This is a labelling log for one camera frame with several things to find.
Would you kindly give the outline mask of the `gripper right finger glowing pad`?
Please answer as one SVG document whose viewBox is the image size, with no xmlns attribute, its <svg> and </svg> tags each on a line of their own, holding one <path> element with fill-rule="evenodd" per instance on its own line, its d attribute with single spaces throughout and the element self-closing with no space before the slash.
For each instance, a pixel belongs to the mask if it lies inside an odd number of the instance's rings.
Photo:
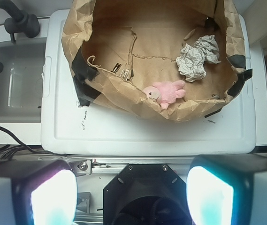
<svg viewBox="0 0 267 225">
<path fill-rule="evenodd" d="M 267 225 L 267 154 L 198 155 L 186 180 L 197 225 Z"/>
</svg>

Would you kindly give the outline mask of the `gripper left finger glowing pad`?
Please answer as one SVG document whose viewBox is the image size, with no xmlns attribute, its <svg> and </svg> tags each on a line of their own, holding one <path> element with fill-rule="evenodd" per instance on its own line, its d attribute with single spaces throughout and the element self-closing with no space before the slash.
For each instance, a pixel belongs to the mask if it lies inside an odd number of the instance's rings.
<svg viewBox="0 0 267 225">
<path fill-rule="evenodd" d="M 0 225 L 70 225 L 77 182 L 64 160 L 0 160 Z"/>
</svg>

